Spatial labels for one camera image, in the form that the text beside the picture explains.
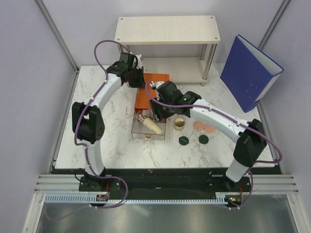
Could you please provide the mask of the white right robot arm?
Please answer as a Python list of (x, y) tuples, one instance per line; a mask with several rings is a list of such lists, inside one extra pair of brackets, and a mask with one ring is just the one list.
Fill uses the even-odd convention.
[(151, 90), (156, 92), (156, 97), (151, 98), (149, 103), (157, 121), (183, 115), (212, 126), (236, 144), (234, 159), (222, 183), (228, 191), (238, 188), (242, 176), (256, 163), (267, 146), (262, 123), (257, 119), (247, 121), (229, 115), (192, 91), (183, 94), (171, 81), (147, 82), (145, 90), (148, 95)]

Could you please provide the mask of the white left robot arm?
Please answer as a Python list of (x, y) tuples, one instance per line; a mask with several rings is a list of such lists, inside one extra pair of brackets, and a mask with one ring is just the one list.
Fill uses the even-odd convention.
[(104, 164), (100, 140), (105, 131), (102, 111), (125, 83), (132, 88), (145, 86), (140, 54), (122, 52), (119, 60), (104, 70), (104, 78), (95, 91), (83, 102), (75, 102), (71, 108), (74, 143), (84, 149), (85, 171), (92, 175), (89, 184), (96, 191), (105, 189), (107, 184), (106, 178), (101, 176)]

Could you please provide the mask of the cream lotion bottle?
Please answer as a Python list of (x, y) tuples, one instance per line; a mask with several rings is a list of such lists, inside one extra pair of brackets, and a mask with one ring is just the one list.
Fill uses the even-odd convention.
[(156, 123), (154, 123), (149, 117), (144, 117), (143, 115), (139, 115), (138, 118), (139, 118), (139, 121), (154, 134), (163, 133), (160, 127)]

